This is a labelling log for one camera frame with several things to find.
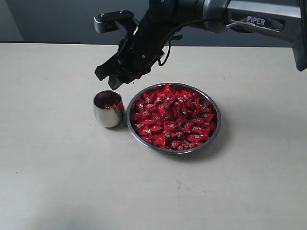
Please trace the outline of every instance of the gray wall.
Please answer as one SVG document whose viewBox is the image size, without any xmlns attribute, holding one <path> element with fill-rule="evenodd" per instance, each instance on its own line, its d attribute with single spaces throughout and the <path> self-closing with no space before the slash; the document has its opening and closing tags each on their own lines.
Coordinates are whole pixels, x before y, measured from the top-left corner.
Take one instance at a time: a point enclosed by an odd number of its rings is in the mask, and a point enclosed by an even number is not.
<svg viewBox="0 0 307 230">
<path fill-rule="evenodd" d="M 6 1 L 0 0 L 0 41 L 22 40 Z"/>
<path fill-rule="evenodd" d="M 7 0 L 25 41 L 81 42 L 117 45 L 120 32 L 97 34 L 93 17 L 102 12 L 130 10 L 141 19 L 148 0 Z M 192 28 L 181 32 L 178 46 L 289 46 L 286 42 L 259 34 L 229 31 L 213 34 Z"/>
</svg>

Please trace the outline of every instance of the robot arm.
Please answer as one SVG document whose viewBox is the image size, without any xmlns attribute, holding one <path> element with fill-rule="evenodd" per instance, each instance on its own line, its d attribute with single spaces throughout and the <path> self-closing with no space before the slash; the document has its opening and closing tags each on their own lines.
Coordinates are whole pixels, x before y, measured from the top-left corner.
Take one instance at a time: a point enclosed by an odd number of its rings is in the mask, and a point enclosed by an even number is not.
<svg viewBox="0 0 307 230">
<path fill-rule="evenodd" d="M 138 22 L 132 12 L 119 11 L 94 17 L 98 33 L 120 30 L 125 38 L 118 51 L 96 68 L 99 80 L 109 77 L 114 90 L 151 71 L 164 55 L 162 48 L 185 26 L 222 33 L 232 29 L 259 33 L 287 41 L 293 48 L 297 69 L 307 68 L 304 0 L 149 0 L 149 8 Z"/>
</svg>

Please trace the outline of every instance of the metal cup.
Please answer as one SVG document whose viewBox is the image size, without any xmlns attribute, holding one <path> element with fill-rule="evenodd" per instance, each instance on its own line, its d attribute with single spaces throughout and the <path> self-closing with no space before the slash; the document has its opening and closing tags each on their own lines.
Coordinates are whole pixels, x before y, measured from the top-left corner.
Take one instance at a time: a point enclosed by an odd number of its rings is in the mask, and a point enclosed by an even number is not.
<svg viewBox="0 0 307 230">
<path fill-rule="evenodd" d="M 124 104 L 119 93 L 106 90 L 94 97 L 94 114 L 99 124 L 106 128 L 113 128 L 120 124 L 125 115 Z"/>
</svg>

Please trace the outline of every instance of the metal bowl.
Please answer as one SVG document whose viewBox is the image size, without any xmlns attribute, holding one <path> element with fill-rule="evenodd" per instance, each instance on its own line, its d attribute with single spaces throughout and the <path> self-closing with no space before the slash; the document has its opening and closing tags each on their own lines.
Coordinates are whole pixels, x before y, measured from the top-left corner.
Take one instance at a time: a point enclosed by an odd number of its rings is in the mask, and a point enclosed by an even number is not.
<svg viewBox="0 0 307 230">
<path fill-rule="evenodd" d="M 133 136 L 143 145 L 150 147 L 154 150 L 157 150 L 159 152 L 163 152 L 166 154 L 183 154 L 183 153 L 189 153 L 189 152 L 195 152 L 198 151 L 200 149 L 205 148 L 207 145 L 209 145 L 217 136 L 217 134 L 220 131 L 221 128 L 221 114 L 220 114 L 220 110 L 218 109 L 217 105 L 215 104 L 215 102 L 211 99 L 211 97 L 209 97 L 207 94 L 205 94 L 204 92 L 200 91 L 199 89 L 196 89 L 192 86 L 189 85 L 185 85 L 185 84 L 180 84 L 180 83 L 169 83 L 169 85 L 174 88 L 175 90 L 181 91 L 181 90 L 185 90 L 187 92 L 192 92 L 192 93 L 196 93 L 200 103 L 204 104 L 205 102 L 210 102 L 212 104 L 211 110 L 212 112 L 215 114 L 213 121 L 216 123 L 216 130 L 212 130 L 210 133 L 210 138 L 209 140 L 207 140 L 206 142 L 204 142 L 202 145 L 199 145 L 195 148 L 192 149 L 187 149 L 187 150 L 168 150 L 168 149 L 161 149 L 159 147 L 156 147 L 154 145 L 151 145 L 149 143 L 147 143 L 146 141 L 144 141 L 136 132 L 136 130 L 134 129 L 134 122 L 131 120 L 131 116 L 132 113 L 134 112 L 134 108 L 135 105 L 134 103 L 138 100 L 139 97 L 142 97 L 142 94 L 144 92 L 147 93 L 153 93 L 156 91 L 161 91 L 163 89 L 163 87 L 166 85 L 166 83 L 161 83 L 161 84 L 157 84 L 157 85 L 153 85 L 150 86 L 142 91 L 140 91 L 138 94 L 136 94 L 133 99 L 131 100 L 131 102 L 128 105 L 127 108 L 127 124 L 128 124 L 128 128 L 131 131 L 131 133 L 133 134 Z"/>
</svg>

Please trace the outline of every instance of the white table surface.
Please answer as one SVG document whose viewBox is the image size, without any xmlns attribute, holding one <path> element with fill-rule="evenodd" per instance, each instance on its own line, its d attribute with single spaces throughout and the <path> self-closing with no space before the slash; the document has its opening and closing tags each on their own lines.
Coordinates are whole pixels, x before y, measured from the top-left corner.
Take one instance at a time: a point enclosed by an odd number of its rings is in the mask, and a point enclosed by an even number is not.
<svg viewBox="0 0 307 230">
<path fill-rule="evenodd" d="M 109 87 L 94 70 L 116 50 L 0 44 L 1 230 L 307 229 L 307 72 L 291 49 L 174 47 L 122 85 L 126 107 L 161 82 L 215 100 L 220 134 L 184 156 L 96 122 Z"/>
</svg>

